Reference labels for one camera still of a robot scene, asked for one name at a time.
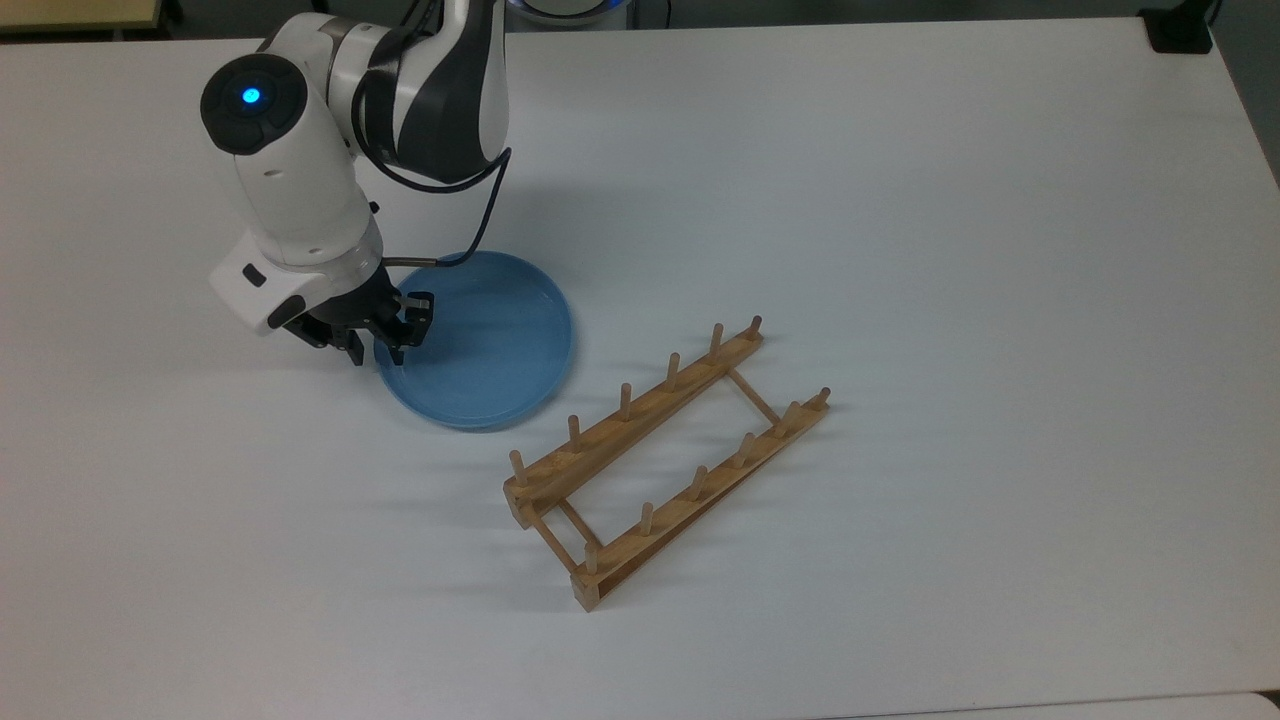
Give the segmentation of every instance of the floor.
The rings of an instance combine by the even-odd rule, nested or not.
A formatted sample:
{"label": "floor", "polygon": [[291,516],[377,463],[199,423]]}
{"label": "floor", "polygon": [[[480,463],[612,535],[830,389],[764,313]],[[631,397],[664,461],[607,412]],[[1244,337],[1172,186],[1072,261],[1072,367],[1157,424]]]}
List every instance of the floor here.
{"label": "floor", "polygon": [[[397,24],[411,0],[329,0],[333,14]],[[634,0],[634,27],[659,28],[666,0]],[[671,27],[1133,17],[1175,0],[671,0]],[[311,0],[180,0],[174,38],[262,37]],[[1280,177],[1280,3],[1224,0],[1213,27],[1272,173]]]}

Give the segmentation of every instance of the black cable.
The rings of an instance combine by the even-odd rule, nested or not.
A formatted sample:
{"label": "black cable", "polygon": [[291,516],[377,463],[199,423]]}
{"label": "black cable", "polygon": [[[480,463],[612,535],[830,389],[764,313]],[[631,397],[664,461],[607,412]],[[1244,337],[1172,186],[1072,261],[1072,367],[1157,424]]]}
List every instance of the black cable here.
{"label": "black cable", "polygon": [[413,0],[412,3],[408,4],[408,10],[404,10],[404,17],[401,18],[401,24],[402,26],[407,26],[408,24],[408,20],[410,20],[410,18],[413,17],[413,10],[417,9],[417,4],[419,3],[421,3],[421,0]]}
{"label": "black cable", "polygon": [[378,154],[374,152],[372,149],[369,147],[369,140],[365,137],[365,132],[361,129],[361,126],[360,126],[360,105],[364,101],[364,99],[365,99],[365,78],[361,78],[361,81],[356,85],[356,92],[351,97],[351,132],[352,132],[352,135],[356,136],[356,143],[360,145],[360,150],[365,154],[365,158],[369,158],[369,161],[372,163],[375,168],[378,168],[379,170],[381,170],[381,173],[384,176],[387,176],[387,177],[392,178],[393,181],[403,184],[404,187],[410,187],[410,188],[416,190],[419,192],[428,192],[428,193],[431,193],[431,195],[451,195],[451,193],[454,193],[454,192],[462,192],[463,190],[472,188],[476,184],[479,184],[480,182],[483,182],[485,178],[488,178],[489,176],[492,176],[494,173],[494,170],[498,172],[498,176],[493,179],[493,188],[489,191],[489,202],[485,205],[485,208],[484,208],[484,215],[480,218],[480,227],[476,229],[476,236],[471,241],[471,247],[467,247],[466,252],[463,252],[461,256],[454,258],[452,260],[436,260],[436,259],[433,259],[433,258],[426,258],[426,259],[421,259],[421,260],[413,259],[413,258],[396,258],[394,259],[394,260],[398,260],[399,261],[398,264],[401,264],[401,265],[410,264],[407,261],[415,261],[415,263],[428,263],[428,261],[431,261],[430,265],[426,265],[426,264],[413,265],[413,266],[421,266],[421,268],[430,268],[430,266],[435,266],[435,268],[453,268],[454,265],[461,265],[462,263],[466,263],[467,260],[471,259],[472,255],[475,255],[476,247],[480,246],[480,240],[484,238],[484,231],[489,227],[489,217],[493,214],[493,205],[494,205],[494,202],[498,201],[498,190],[502,187],[502,178],[503,178],[503,176],[507,174],[507,164],[511,161],[511,147],[507,147],[502,152],[499,152],[498,158],[495,158],[493,163],[489,163],[489,167],[486,167],[485,169],[480,170],[480,174],[477,174],[477,176],[475,176],[472,178],[465,179],[465,181],[462,181],[460,183],[456,183],[456,184],[424,184],[424,183],[420,183],[420,182],[415,182],[415,181],[411,181],[407,177],[404,177],[404,176],[402,176],[402,174],[392,170],[390,168],[388,168],[387,163],[383,163],[381,158],[379,158]]}

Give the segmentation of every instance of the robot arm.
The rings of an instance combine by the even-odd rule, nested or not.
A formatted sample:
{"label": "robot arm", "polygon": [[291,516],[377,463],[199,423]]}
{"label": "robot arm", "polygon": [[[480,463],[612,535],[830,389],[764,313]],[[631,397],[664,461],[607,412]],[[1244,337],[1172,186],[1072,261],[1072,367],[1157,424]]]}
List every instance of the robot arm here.
{"label": "robot arm", "polygon": [[422,342],[431,297],[392,284],[352,161],[461,183],[416,186],[436,192],[498,169],[497,192],[509,156],[499,3],[447,0],[431,37],[306,13],[214,73],[201,119],[247,231],[210,282],[256,332],[283,327],[357,365],[357,329],[397,364]]}

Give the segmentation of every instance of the blue plate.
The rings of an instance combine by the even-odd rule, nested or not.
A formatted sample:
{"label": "blue plate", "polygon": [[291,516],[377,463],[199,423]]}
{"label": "blue plate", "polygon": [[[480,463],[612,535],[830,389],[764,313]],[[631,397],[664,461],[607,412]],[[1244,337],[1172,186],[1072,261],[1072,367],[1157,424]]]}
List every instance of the blue plate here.
{"label": "blue plate", "polygon": [[559,387],[573,355],[568,304],[545,273],[520,258],[480,251],[456,268],[422,268],[402,293],[435,293],[421,347],[394,365],[374,356],[383,382],[419,415],[466,430],[494,429],[538,409]]}

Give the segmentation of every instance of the white table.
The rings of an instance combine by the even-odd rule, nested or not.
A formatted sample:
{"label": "white table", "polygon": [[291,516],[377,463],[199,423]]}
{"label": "white table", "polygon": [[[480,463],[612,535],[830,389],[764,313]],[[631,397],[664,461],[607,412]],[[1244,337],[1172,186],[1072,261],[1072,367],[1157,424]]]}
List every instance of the white table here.
{"label": "white table", "polygon": [[[1280,685],[1280,193],[1133,19],[522,35],[486,246],[576,313],[498,434],[253,337],[198,94],[253,42],[0,47],[0,715],[822,717]],[[484,193],[360,164],[392,254]],[[500,492],[710,325],[832,414],[590,615]],[[731,387],[575,503],[758,427]]]}

